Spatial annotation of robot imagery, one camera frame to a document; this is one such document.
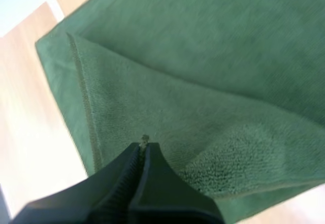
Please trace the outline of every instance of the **wooden surface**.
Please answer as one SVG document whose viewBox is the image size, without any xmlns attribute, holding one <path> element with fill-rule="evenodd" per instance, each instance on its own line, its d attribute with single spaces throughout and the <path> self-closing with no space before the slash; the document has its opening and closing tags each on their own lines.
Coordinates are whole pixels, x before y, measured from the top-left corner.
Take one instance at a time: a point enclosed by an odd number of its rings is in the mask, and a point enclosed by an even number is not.
<svg viewBox="0 0 325 224">
<path fill-rule="evenodd" d="M 57 1 L 67 16 L 86 0 Z M 0 38 L 0 183 L 12 216 L 86 177 L 34 48 L 55 25 L 43 4 Z M 320 186 L 241 223 L 325 223 L 324 199 Z"/>
<path fill-rule="evenodd" d="M 12 216 L 86 177 L 34 48 L 55 25 L 43 4 L 0 38 L 0 183 Z"/>
</svg>

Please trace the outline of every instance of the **green fabric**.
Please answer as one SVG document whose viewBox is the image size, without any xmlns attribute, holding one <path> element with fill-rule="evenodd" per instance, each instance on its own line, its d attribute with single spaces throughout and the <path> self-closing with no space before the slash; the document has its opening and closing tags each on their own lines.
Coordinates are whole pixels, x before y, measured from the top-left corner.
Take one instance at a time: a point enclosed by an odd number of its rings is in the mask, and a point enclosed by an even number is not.
<svg viewBox="0 0 325 224">
<path fill-rule="evenodd" d="M 37 42 L 89 175 L 148 134 L 234 223 L 325 182 L 325 0 L 90 0 Z"/>
</svg>

